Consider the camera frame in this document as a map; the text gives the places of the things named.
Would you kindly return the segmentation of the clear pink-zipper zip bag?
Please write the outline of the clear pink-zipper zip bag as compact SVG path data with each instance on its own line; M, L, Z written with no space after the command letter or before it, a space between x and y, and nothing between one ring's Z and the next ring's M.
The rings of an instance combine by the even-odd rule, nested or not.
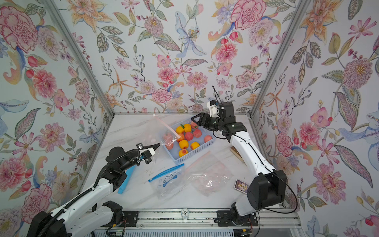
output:
M144 146L160 143L159 148L167 148L173 146L179 138L180 135L157 115L152 116L142 132Z

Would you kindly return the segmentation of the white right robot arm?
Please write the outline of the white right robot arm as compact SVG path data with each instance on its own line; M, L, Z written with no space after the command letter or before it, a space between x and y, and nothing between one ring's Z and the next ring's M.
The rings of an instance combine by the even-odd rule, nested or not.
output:
M191 120L211 132L221 132L234 146L253 175L247 194L232 205L236 217L247 216L285 200L287 176L276 170L254 145L247 128L237 122L231 102L212 100L207 103L208 113L201 112Z

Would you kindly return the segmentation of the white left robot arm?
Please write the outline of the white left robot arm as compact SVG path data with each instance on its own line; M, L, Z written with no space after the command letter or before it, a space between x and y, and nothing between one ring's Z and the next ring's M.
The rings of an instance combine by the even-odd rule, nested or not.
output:
M41 211L33 219L29 237L84 237L104 225L118 225L124 220L123 208L114 201L107 201L92 213L100 200L115 192L127 178L126 171L141 162L149 164L160 144L136 145L125 151L114 147L106 157L106 165L98 173L94 184L62 207L49 213Z

